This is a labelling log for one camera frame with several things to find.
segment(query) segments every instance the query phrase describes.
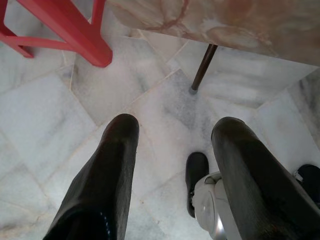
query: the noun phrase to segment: floor tile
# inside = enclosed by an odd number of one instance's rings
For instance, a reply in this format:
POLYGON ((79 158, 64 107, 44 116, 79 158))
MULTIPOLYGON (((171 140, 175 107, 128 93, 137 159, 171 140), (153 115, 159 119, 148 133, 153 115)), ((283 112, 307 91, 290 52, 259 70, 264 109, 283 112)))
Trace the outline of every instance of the floor tile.
POLYGON ((65 84, 65 86, 70 89, 71 87, 71 77, 74 70, 73 65, 64 66, 55 71, 55 74, 59 76, 61 81, 65 84))
POLYGON ((101 34, 110 47, 113 47, 113 42, 111 41, 113 37, 128 37, 131 34, 131 31, 132 29, 130 27, 125 26, 118 21, 109 7, 108 2, 106 2, 102 18, 101 34))
POLYGON ((287 91, 263 105, 257 119, 270 151, 290 173, 303 164, 320 167, 320 151, 287 91))
POLYGON ((0 132, 0 180, 21 162, 22 159, 15 147, 9 139, 0 132))
POLYGON ((189 93, 190 81, 179 70, 135 101, 128 113, 140 123, 135 192, 143 194, 185 169, 192 152, 204 152, 217 170, 211 131, 218 118, 201 95, 189 93))
POLYGON ((0 96, 0 129, 43 183, 96 125, 56 74, 0 96))
POLYGON ((112 38, 113 60, 94 67, 78 56, 71 89, 97 125, 101 125, 165 78, 169 69, 142 39, 112 38))
POLYGON ((266 146, 270 151, 270 145, 265 137, 264 129, 262 128, 261 123, 257 119, 258 117, 254 114, 249 120, 245 121, 245 123, 251 128, 254 134, 258 137, 258 139, 266 146))
POLYGON ((205 95, 204 97, 207 99, 212 111, 216 113, 219 119, 234 117, 246 122, 254 113, 253 108, 244 105, 234 104, 227 100, 211 97, 210 95, 205 95))
POLYGON ((172 178, 143 201, 158 226, 171 236, 171 239, 211 240, 209 233, 203 230, 197 220, 190 217, 187 212, 187 187, 184 172, 172 178))
MULTIPOLYGON (((169 62, 178 63, 193 80, 208 44, 188 41, 169 62)), ((283 59, 218 47, 199 91, 216 98, 258 108, 317 67, 283 59)))
POLYGON ((151 31, 141 32, 165 62, 169 61, 188 41, 185 38, 151 31))
POLYGON ((141 203, 134 194, 131 196, 125 239, 165 239, 164 232, 160 229, 151 215, 146 211, 144 204, 141 203))
POLYGON ((320 69, 304 77, 288 91, 320 148, 320 69))
POLYGON ((0 201, 33 214, 41 214, 52 209, 34 176, 23 164, 4 176, 0 184, 0 201))
MULTIPOLYGON (((19 36, 59 39, 17 1, 9 2, 5 23, 19 36)), ((61 50, 33 47, 31 52, 34 58, 25 58, 5 44, 0 45, 0 94, 65 65, 61 50)))
POLYGON ((72 180, 91 158, 98 144, 99 141, 94 137, 87 139, 76 152, 73 153, 70 159, 59 166, 52 177, 44 184, 43 189, 56 209, 59 209, 72 180))

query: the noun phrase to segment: foot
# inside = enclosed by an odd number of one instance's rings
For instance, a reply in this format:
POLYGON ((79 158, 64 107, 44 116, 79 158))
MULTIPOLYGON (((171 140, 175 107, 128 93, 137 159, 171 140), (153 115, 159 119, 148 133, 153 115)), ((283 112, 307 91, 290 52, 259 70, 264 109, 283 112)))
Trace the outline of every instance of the foot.
POLYGON ((206 155, 201 152, 193 152, 188 157, 185 167, 185 183, 187 188, 186 208, 191 217, 195 217, 195 208, 192 198, 195 194, 196 183, 209 174, 209 163, 206 155))
POLYGON ((320 169, 314 165, 305 164, 297 170, 294 176, 320 208, 320 169))

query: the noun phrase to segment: red stool leg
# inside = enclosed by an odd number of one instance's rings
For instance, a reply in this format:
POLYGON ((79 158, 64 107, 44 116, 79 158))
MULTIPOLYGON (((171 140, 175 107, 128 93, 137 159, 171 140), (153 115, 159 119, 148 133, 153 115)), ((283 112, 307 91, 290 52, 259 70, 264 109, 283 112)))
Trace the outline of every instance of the red stool leg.
POLYGON ((7 44, 18 53, 22 54, 26 58, 33 58, 34 56, 28 52, 23 46, 16 45, 14 42, 7 39, 7 36, 16 36, 9 28, 4 24, 5 14, 7 9, 8 0, 0 0, 0 41, 7 44))
MULTIPOLYGON (((106 67, 112 61, 112 50, 70 0, 17 0, 92 65, 106 67)), ((101 6, 105 0, 96 0, 101 6)))
POLYGON ((12 49, 16 50, 18 53, 22 54, 26 58, 33 58, 34 56, 26 50, 24 46, 19 46, 14 43, 12 43, 9 39, 7 39, 7 36, 16 36, 10 29, 8 29, 6 26, 1 25, 0 26, 0 42, 4 42, 12 49))

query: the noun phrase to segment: dark shoe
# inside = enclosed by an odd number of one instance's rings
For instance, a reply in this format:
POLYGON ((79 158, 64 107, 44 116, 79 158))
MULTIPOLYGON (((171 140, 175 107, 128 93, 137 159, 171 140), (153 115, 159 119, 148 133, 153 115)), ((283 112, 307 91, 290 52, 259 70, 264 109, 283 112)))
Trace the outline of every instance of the dark shoe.
POLYGON ((314 203, 320 208, 320 169, 314 165, 302 165, 294 175, 314 203))
POLYGON ((209 163, 206 155, 202 152, 193 152, 188 157, 185 167, 185 183, 187 188, 186 208, 191 217, 195 217, 195 208, 192 198, 195 194, 196 183, 209 174, 209 163))

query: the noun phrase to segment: black shoe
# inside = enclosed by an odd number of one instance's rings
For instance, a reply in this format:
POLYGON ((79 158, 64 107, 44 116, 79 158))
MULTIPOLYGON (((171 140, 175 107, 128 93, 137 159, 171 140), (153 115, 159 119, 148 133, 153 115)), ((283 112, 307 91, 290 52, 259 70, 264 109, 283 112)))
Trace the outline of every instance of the black shoe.
POLYGON ((195 217, 192 197, 195 194, 196 183, 209 174, 209 162, 202 152, 193 152, 188 157, 185 167, 185 183, 187 188, 186 208, 191 217, 195 217))
POLYGON ((295 173, 300 185, 320 208, 320 169, 314 165, 302 165, 295 173))

